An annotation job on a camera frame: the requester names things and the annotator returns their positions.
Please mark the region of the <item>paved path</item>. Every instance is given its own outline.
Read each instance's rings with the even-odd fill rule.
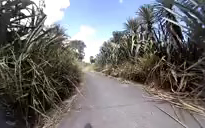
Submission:
[[[175,116],[169,104],[149,101],[139,85],[86,73],[83,93],[59,128],[84,128],[87,123],[93,128],[182,128],[155,105]],[[201,128],[186,112],[181,111],[181,115],[182,123],[188,128]],[[205,127],[205,120],[199,121]]]

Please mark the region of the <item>cloud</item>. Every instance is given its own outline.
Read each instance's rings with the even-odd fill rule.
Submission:
[[[33,0],[37,5],[40,0]],[[44,12],[47,14],[46,25],[51,25],[64,17],[64,9],[70,6],[69,0],[45,0]]]
[[[86,44],[85,62],[90,62],[90,56],[95,56],[99,53],[100,46],[104,40],[96,38],[96,30],[87,25],[81,25],[79,32],[74,35],[71,40],[82,40]]]
[[[119,0],[119,3],[121,3],[121,4],[122,4],[122,3],[123,3],[123,0]]]
[[[82,25],[80,26],[80,31],[72,37],[76,40],[87,40],[89,37],[95,34],[96,30],[90,26]]]

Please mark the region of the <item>sky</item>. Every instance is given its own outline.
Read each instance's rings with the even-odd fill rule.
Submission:
[[[84,61],[99,53],[100,46],[113,31],[124,30],[123,23],[135,16],[137,9],[153,0],[45,0],[46,24],[59,23],[71,39],[82,40]]]

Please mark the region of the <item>tree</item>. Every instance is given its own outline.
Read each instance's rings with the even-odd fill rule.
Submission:
[[[76,52],[76,56],[78,57],[78,59],[82,61],[85,56],[85,43],[81,40],[72,40],[70,41],[70,47]]]
[[[95,59],[94,59],[93,56],[90,56],[90,63],[91,63],[91,64],[95,63]]]

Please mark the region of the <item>dense foliage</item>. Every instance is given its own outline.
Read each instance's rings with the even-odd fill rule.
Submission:
[[[205,0],[157,0],[136,16],[104,42],[98,70],[205,99]]]
[[[42,7],[0,0],[0,104],[9,118],[27,122],[68,98],[81,75],[68,36],[44,25]]]

